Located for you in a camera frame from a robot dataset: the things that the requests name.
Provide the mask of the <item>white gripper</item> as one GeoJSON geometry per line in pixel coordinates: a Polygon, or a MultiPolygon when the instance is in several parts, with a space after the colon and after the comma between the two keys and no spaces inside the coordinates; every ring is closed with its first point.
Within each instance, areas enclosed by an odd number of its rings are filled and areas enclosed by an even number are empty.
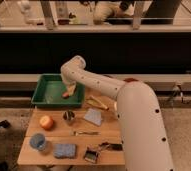
{"type": "Polygon", "coordinates": [[[66,85],[69,95],[73,95],[76,89],[76,82],[64,74],[61,75],[63,83],[66,85]]]}

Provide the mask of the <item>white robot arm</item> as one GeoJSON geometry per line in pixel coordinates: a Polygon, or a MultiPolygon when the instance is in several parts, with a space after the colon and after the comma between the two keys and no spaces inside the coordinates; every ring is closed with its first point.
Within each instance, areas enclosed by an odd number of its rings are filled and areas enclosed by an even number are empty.
{"type": "Polygon", "coordinates": [[[126,171],[175,171],[160,105],[154,90],[142,81],[125,82],[85,70],[76,55],[61,68],[68,90],[76,83],[116,101],[126,171]]]}

